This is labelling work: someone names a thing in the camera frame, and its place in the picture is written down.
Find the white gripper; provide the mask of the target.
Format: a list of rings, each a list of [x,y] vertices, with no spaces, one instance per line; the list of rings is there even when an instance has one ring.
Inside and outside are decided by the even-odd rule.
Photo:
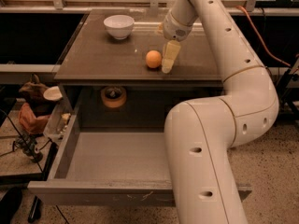
[[[171,11],[167,13],[163,23],[157,27],[158,34],[164,34],[168,41],[163,47],[162,71],[168,74],[179,54],[180,41],[187,38],[192,30],[193,17],[185,15],[176,17]]]

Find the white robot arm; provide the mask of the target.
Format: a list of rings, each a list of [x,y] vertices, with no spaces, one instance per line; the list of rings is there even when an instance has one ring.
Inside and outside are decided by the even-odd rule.
[[[195,21],[203,25],[224,93],[181,102],[166,117],[164,143],[178,220],[248,224],[227,151],[272,127],[278,95],[221,0],[177,0],[164,19],[164,36],[189,32]]]

